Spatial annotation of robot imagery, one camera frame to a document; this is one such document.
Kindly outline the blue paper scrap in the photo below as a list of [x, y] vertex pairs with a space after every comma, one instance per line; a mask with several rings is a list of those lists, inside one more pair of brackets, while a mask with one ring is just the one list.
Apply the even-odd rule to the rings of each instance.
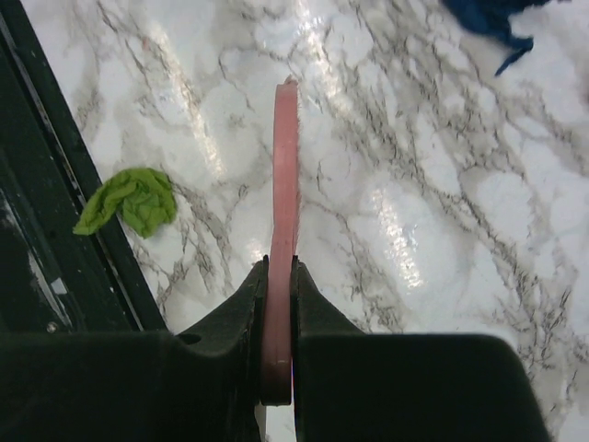
[[510, 17], [530, 7], [542, 7], [549, 0], [443, 0], [444, 7], [467, 31], [492, 38], [512, 53], [496, 70], [500, 76], [534, 47], [532, 37], [518, 37], [512, 32]]

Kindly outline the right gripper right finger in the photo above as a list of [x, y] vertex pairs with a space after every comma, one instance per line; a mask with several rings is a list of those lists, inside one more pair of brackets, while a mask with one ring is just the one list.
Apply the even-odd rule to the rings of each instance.
[[523, 365], [479, 333], [359, 330], [291, 273], [294, 421], [300, 441], [547, 441]]

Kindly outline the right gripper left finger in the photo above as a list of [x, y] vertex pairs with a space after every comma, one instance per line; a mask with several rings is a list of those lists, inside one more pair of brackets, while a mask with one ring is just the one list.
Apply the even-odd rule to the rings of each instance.
[[3, 333], [5, 441], [258, 441], [268, 263], [180, 334]]

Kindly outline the pink hand brush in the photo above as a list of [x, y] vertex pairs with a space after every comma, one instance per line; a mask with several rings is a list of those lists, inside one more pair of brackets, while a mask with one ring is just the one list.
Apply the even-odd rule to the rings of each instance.
[[263, 318], [260, 400], [291, 402], [290, 279], [299, 228], [298, 83], [287, 77], [275, 89], [272, 145], [272, 237]]

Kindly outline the green paper scrap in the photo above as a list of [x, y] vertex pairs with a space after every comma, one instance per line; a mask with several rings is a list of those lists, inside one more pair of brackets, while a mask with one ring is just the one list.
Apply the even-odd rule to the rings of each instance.
[[90, 236], [115, 215], [141, 238], [152, 237], [177, 215], [172, 182], [151, 168], [124, 169], [105, 181], [87, 201], [73, 233]]

